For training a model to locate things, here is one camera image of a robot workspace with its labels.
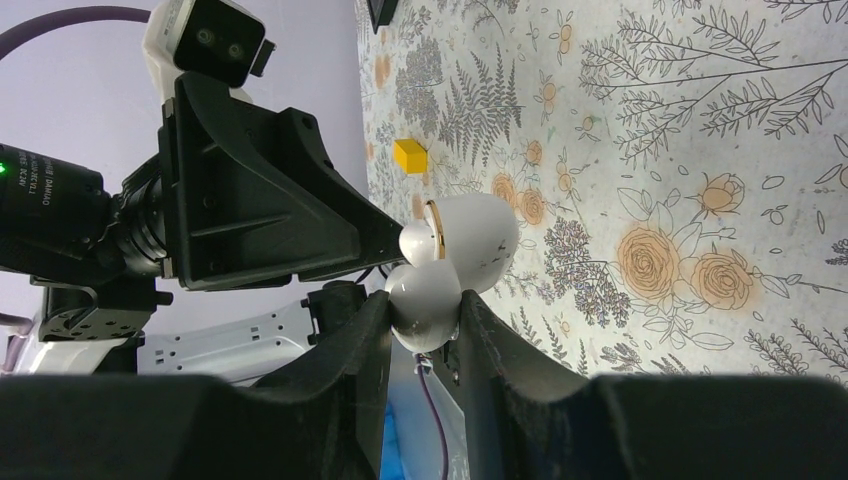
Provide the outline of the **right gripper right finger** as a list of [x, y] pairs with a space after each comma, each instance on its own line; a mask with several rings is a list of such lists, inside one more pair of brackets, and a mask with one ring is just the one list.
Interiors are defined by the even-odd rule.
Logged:
[[847, 392], [809, 377], [584, 378], [474, 291], [459, 403], [475, 479], [843, 479]]

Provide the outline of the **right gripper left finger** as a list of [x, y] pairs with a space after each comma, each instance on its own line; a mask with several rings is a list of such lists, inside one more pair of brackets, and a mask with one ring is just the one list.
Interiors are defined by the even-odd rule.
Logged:
[[376, 479], [389, 302], [250, 387], [204, 375], [23, 375], [1, 383], [5, 479]]

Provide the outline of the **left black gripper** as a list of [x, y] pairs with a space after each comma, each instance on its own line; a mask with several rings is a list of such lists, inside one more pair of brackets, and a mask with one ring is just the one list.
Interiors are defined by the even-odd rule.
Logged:
[[165, 235], [183, 288], [273, 288], [400, 259], [400, 224], [335, 169], [313, 115], [237, 100], [199, 73], [176, 79], [163, 114]]

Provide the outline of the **white earbud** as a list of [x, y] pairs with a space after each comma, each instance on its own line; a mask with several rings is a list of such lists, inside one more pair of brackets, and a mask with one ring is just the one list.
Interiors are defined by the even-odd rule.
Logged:
[[436, 234], [424, 220], [415, 220], [406, 225], [399, 235], [398, 243], [404, 258], [414, 267], [437, 259]]

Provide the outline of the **white earbud charging case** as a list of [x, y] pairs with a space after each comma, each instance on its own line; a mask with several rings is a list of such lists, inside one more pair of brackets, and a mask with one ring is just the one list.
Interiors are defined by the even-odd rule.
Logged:
[[413, 354], [437, 350], [460, 328], [467, 290], [483, 293], [496, 285], [515, 256], [519, 227], [512, 206], [486, 193], [467, 193], [426, 202], [423, 218], [434, 230], [437, 259], [420, 267], [391, 270], [391, 331]]

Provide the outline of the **yellow block near arm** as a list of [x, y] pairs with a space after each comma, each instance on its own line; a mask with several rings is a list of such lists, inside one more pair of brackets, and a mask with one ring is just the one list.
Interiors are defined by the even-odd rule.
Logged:
[[406, 174], [422, 174], [428, 169], [427, 150], [411, 138], [394, 141], [393, 158]]

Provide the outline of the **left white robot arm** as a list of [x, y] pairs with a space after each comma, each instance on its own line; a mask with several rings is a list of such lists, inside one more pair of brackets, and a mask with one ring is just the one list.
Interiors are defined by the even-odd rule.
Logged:
[[400, 224], [335, 169], [317, 119], [235, 99], [189, 72], [158, 150], [117, 194], [67, 161], [1, 148], [1, 267], [45, 288], [44, 342], [137, 337], [188, 291], [329, 281], [401, 258]]

